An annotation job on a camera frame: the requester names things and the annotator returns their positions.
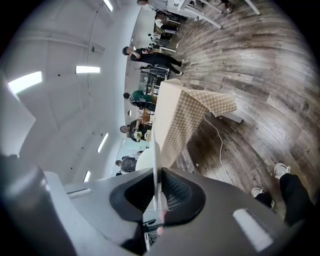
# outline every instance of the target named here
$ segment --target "table leg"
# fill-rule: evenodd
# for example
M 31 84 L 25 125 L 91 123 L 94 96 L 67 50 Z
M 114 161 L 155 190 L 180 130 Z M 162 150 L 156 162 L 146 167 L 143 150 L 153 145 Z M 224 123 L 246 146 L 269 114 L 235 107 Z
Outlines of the table leg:
M 222 14 L 222 10 L 220 10 L 219 8 L 215 7 L 212 3 L 207 2 L 206 0 L 199 0 L 200 2 L 210 6 L 211 8 L 215 9 L 217 12 Z
M 258 8 L 254 5 L 253 2 L 251 2 L 251 0 L 245 0 L 247 2 L 247 4 L 252 8 L 252 10 L 254 10 L 256 15 L 260 15 L 261 12 L 258 10 Z
M 235 121 L 237 123 L 241 123 L 242 122 L 242 118 L 240 116 L 237 116 L 236 114 L 232 113 L 232 112 L 228 112 L 228 113 L 225 113 L 222 115 L 223 117 L 225 118 L 229 118 L 231 119 L 232 121 Z
M 190 7 L 190 6 L 186 6 L 185 10 L 194 14 L 194 15 L 198 15 L 200 18 L 203 18 L 204 20 L 206 20 L 207 22 L 210 22 L 212 25 L 216 26 L 218 29 L 221 29 L 222 26 L 218 23 L 216 23 L 214 20 L 209 19 L 207 16 L 205 16 L 204 14 L 202 14 L 200 11 Z
M 170 49 L 170 48 L 166 48 L 166 47 L 160 46 L 160 47 L 159 47 L 159 53 L 161 53 L 162 50 L 167 50 L 167 51 L 169 51 L 169 52 L 174 52 L 174 53 L 177 52 L 176 50 L 172 50 L 172 49 Z

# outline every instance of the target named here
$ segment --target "hair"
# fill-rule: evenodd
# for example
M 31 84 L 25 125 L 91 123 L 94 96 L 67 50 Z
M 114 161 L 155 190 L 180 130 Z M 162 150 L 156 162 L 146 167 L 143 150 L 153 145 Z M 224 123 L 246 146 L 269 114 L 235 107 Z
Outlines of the hair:
M 126 46 L 126 47 L 124 47 L 123 49 L 122 49 L 122 54 L 123 55 L 129 55 L 129 53 L 127 53 L 127 50 L 128 50 L 128 46 Z
M 125 93 L 123 94 L 123 97 L 124 97 L 125 99 L 129 99 L 130 93 L 125 92 Z
M 126 127 L 126 125 L 123 125 L 123 126 L 120 127 L 120 132 L 122 132 L 123 134 L 125 134 L 125 132 L 122 131 L 122 128 L 123 128 L 123 127 Z

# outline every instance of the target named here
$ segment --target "man in black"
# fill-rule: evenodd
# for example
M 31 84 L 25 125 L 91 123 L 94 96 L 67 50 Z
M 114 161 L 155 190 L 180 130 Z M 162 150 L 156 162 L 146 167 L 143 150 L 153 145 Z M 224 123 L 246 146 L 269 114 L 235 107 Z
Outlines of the man in black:
M 124 134 L 129 133 L 129 138 L 131 138 L 135 142 L 139 142 L 136 140 L 134 133 L 135 131 L 139 131 L 142 133 L 141 140 L 145 141 L 145 134 L 148 130 L 151 130 L 152 126 L 147 124 L 142 124 L 141 120 L 137 119 L 130 123 L 130 125 L 124 125 L 120 127 L 120 131 Z
M 144 62 L 144 63 L 149 63 L 151 65 L 165 65 L 167 68 L 169 68 L 171 71 L 174 73 L 178 74 L 179 76 L 183 75 L 183 72 L 180 72 L 179 70 L 176 70 L 173 65 L 177 65 L 180 68 L 183 66 L 185 63 L 185 59 L 182 61 L 177 61 L 176 59 L 163 54 L 159 52 L 155 52 L 153 50 L 145 49 L 145 48 L 140 48 L 134 50 L 131 47 L 124 47 L 122 49 L 123 55 L 130 55 L 130 60 L 133 62 Z

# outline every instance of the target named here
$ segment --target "shoe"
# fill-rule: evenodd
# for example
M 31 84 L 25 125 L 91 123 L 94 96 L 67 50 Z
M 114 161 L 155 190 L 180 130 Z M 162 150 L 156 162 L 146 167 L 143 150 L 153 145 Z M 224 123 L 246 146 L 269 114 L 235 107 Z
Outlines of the shoe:
M 182 66 L 184 65 L 185 62 L 186 62 L 186 60 L 183 58 L 183 59 L 181 60 L 181 66 L 180 66 L 180 68 L 182 68 Z
M 263 188 L 255 186 L 253 189 L 251 189 L 251 195 L 253 196 L 253 198 L 256 198 L 257 195 L 262 194 L 262 193 L 263 193 Z M 274 207 L 275 207 L 275 201 L 272 199 L 272 201 L 271 201 L 271 210 Z
M 234 4 L 231 2 L 228 2 L 225 4 L 225 8 L 226 8 L 227 13 L 230 14 L 234 10 Z
M 290 169 L 291 167 L 290 166 L 286 166 L 285 164 L 281 163 L 281 162 L 278 162 L 273 170 L 274 170 L 274 174 L 275 174 L 275 177 L 280 180 L 280 178 L 285 175 L 285 174 L 289 174 L 290 173 Z
M 263 188 L 255 186 L 253 189 L 251 189 L 251 195 L 253 198 L 256 198 L 257 195 L 263 193 Z

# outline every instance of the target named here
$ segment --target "green shirt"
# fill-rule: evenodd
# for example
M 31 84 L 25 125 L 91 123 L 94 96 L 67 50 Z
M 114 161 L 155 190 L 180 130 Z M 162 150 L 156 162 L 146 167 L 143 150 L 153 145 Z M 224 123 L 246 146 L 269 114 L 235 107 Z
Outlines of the green shirt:
M 144 98 L 147 102 L 152 102 L 151 95 L 145 95 L 143 90 L 135 90 L 131 96 L 135 101 L 138 101 L 140 98 Z

